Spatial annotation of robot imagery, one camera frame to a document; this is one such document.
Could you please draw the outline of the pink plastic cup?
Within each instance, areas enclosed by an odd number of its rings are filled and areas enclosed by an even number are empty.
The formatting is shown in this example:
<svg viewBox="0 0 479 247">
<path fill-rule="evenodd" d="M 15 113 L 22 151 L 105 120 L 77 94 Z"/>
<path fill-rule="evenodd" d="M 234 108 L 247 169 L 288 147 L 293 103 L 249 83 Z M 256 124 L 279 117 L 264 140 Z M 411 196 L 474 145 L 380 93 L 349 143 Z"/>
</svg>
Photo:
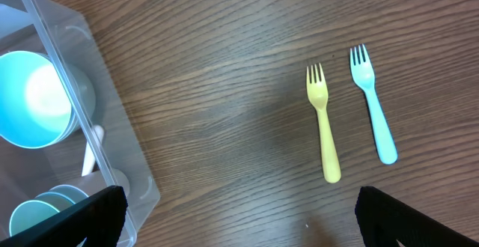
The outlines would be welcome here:
<svg viewBox="0 0 479 247">
<path fill-rule="evenodd" d="M 130 184 L 126 175 L 115 168 L 112 169 L 112 174 L 118 181 L 118 186 L 122 186 L 125 196 L 129 195 Z M 70 180 L 64 184 L 52 187 L 50 192 L 56 192 L 66 196 L 74 204 L 94 195 L 95 193 L 106 188 L 106 184 L 102 172 L 95 171 L 84 177 Z"/>
</svg>

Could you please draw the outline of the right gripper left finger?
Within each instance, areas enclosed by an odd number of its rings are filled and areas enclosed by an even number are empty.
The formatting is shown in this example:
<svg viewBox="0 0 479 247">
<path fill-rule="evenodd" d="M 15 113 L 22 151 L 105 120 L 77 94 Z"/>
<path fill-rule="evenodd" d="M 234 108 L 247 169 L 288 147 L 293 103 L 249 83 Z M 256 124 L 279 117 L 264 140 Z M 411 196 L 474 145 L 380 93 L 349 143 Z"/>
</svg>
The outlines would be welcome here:
<svg viewBox="0 0 479 247">
<path fill-rule="evenodd" d="M 108 186 L 91 197 L 1 241 L 8 246 L 115 247 L 126 220 L 128 203 L 121 186 Z"/>
</svg>

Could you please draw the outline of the white fork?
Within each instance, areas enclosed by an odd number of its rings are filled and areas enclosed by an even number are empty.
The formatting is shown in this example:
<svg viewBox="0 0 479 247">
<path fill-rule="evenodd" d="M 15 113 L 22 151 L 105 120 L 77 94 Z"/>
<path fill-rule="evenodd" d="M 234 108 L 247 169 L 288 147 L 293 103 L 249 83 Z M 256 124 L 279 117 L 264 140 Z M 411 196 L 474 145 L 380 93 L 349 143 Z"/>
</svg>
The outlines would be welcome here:
<svg viewBox="0 0 479 247">
<path fill-rule="evenodd" d="M 363 90 L 367 101 L 379 159 L 383 164 L 392 165 L 398 160 L 398 152 L 376 93 L 375 73 L 364 44 L 350 49 L 350 70 L 353 81 Z"/>
</svg>

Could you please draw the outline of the white plastic spoon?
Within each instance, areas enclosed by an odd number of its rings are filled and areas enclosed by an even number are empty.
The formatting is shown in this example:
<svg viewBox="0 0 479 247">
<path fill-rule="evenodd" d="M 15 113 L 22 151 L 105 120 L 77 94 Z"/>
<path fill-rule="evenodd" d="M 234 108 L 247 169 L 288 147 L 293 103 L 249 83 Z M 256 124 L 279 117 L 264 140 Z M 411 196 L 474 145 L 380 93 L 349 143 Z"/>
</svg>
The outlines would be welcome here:
<svg viewBox="0 0 479 247">
<path fill-rule="evenodd" d="M 100 144 L 102 144 L 103 138 L 105 135 L 105 130 L 100 125 L 94 125 L 93 131 L 95 132 Z M 85 155 L 84 155 L 83 166 L 82 166 L 82 176 L 84 177 L 92 173 L 94 170 L 95 164 L 96 164 L 96 158 L 95 158 L 94 152 L 91 146 L 89 145 L 89 143 L 87 143 L 85 146 Z"/>
</svg>

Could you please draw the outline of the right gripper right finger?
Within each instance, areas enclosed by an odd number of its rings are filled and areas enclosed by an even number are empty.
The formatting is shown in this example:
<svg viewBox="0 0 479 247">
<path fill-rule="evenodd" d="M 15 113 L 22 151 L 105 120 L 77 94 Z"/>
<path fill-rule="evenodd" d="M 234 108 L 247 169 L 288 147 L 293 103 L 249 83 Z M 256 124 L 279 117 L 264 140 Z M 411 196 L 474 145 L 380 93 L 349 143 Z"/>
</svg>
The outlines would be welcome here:
<svg viewBox="0 0 479 247">
<path fill-rule="evenodd" d="M 373 186 L 360 188 L 355 215 L 366 247 L 478 247 L 477 241 Z"/>
</svg>

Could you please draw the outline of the yellow plastic fork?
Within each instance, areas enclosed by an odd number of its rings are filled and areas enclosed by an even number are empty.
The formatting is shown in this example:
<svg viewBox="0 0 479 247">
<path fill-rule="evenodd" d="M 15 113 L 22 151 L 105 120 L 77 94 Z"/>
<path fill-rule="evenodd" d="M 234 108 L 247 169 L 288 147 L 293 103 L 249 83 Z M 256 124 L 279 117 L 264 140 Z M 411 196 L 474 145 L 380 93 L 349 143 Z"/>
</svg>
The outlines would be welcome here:
<svg viewBox="0 0 479 247">
<path fill-rule="evenodd" d="M 308 100 L 317 113 L 323 176 L 328 183 L 337 183 L 341 179 L 341 167 L 327 113 L 329 92 L 321 63 L 307 67 L 306 89 Z"/>
</svg>

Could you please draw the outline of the blue plastic cup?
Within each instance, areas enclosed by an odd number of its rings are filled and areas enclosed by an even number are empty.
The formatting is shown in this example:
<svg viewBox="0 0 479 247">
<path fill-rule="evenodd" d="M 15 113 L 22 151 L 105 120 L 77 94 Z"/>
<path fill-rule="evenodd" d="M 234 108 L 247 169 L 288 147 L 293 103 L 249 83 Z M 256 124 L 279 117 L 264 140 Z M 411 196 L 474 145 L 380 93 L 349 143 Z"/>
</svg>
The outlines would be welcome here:
<svg viewBox="0 0 479 247">
<path fill-rule="evenodd" d="M 74 205 L 71 199 L 59 192 L 44 192 L 37 195 L 34 199 L 45 203 L 57 211 L 65 210 Z"/>
</svg>

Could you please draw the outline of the green plastic cup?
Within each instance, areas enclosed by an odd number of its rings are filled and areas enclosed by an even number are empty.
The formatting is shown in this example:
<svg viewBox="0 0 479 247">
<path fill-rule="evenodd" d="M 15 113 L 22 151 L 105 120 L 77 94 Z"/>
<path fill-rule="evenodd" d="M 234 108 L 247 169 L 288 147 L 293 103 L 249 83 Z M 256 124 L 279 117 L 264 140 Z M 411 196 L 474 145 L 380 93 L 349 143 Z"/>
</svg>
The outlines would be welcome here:
<svg viewBox="0 0 479 247">
<path fill-rule="evenodd" d="M 25 201 L 17 206 L 10 216 L 9 234 L 11 237 L 19 234 L 59 212 L 57 207 L 45 201 Z"/>
</svg>

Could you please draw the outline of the light blue bowl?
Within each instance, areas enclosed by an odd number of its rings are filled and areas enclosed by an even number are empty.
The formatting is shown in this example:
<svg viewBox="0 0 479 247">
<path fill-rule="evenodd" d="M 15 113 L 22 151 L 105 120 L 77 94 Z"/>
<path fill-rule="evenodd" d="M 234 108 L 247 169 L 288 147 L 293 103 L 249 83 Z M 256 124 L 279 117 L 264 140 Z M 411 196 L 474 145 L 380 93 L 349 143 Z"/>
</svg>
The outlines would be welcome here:
<svg viewBox="0 0 479 247">
<path fill-rule="evenodd" d="M 79 120 L 48 55 L 12 51 L 1 56 L 1 137 L 26 149 L 56 144 Z"/>
</svg>

